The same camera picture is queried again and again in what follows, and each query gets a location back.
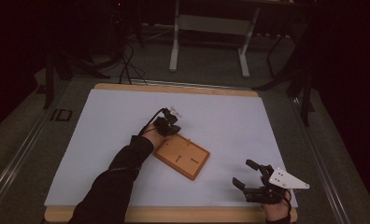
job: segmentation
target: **wooden table edge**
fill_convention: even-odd
[[[194,94],[259,97],[256,91],[237,91],[237,90],[223,90],[223,89],[195,88],[195,87],[141,86],[141,85],[98,83],[94,86],[94,88],[97,90],[113,90],[113,91],[157,91],[171,93],[194,93]]]
[[[73,215],[75,206],[47,206],[45,219],[48,222],[67,222]],[[291,222],[298,214],[291,210]],[[261,207],[148,207],[130,206],[126,212],[126,222],[159,223],[159,222],[265,222],[264,210]]]

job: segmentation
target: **hand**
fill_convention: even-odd
[[[284,197],[288,199],[288,201],[291,200],[291,194],[289,190],[285,191]],[[263,204],[262,205],[266,220],[268,221],[277,221],[279,219],[282,219],[286,217],[289,213],[290,206],[288,203],[283,199],[279,203],[275,204]]]
[[[148,138],[153,144],[153,148],[158,148],[165,140],[169,139],[171,136],[162,136],[156,130],[153,124],[150,124],[147,129],[142,134],[143,137]]]

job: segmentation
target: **gray floor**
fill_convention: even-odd
[[[203,42],[197,38],[194,40],[189,33],[181,34],[183,40],[180,42],[177,72],[169,72],[171,35],[154,36],[161,31],[150,28],[145,34],[147,41],[143,49],[130,37],[134,48],[132,65],[145,72],[143,78],[150,85],[163,82],[250,90],[271,80],[265,56],[274,40],[268,37],[252,38],[247,53],[251,78],[244,79],[237,59],[236,39],[230,39],[228,42],[231,44],[224,45],[221,40],[213,43],[212,38]],[[293,44],[286,39],[272,56],[276,71],[285,63],[292,48]],[[118,65],[106,70],[104,73],[111,76],[110,80],[98,80],[74,69],[76,76],[70,82],[62,82],[60,90],[63,94],[57,90],[57,101],[51,110],[42,109],[43,94],[32,93],[0,125],[0,174],[17,151],[24,147],[30,149],[23,155],[24,163],[19,164],[21,169],[13,176],[10,188],[1,194],[0,224],[41,222],[51,181],[90,89],[98,82],[117,82],[121,69],[122,65]],[[137,77],[135,70],[130,72],[132,77]],[[288,83],[284,83],[270,91],[260,92],[260,95],[287,171],[311,185],[311,189],[296,193],[299,203],[297,223],[370,223],[370,197],[319,93],[312,92],[315,112],[309,113],[310,127],[307,128],[299,118],[299,105],[285,94],[287,86]],[[49,120],[55,108],[72,110],[72,119],[68,122]],[[41,122],[43,118],[47,119],[46,122]],[[38,123],[43,123],[41,129],[36,129],[34,124]],[[27,139],[29,133],[36,135]]]

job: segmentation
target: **black sleeve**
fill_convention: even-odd
[[[291,214],[288,214],[286,217],[276,220],[276,221],[266,220],[266,224],[289,224],[290,221],[291,221]]]
[[[127,206],[142,163],[153,151],[153,144],[142,136],[133,136],[100,174],[81,203],[77,205],[69,224],[124,223]]]

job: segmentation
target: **white table leg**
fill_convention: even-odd
[[[254,15],[252,17],[252,22],[249,26],[249,31],[246,34],[246,41],[244,42],[243,48],[238,49],[238,58],[240,60],[241,74],[244,78],[249,78],[249,67],[247,66],[246,51],[249,47],[249,41],[252,37],[252,32],[254,31],[255,23],[258,18],[260,9],[255,8]]]
[[[176,17],[174,18],[174,43],[173,49],[171,50],[171,59],[170,59],[170,72],[177,71],[177,61],[178,61],[178,9],[179,9],[179,0],[176,0]]]

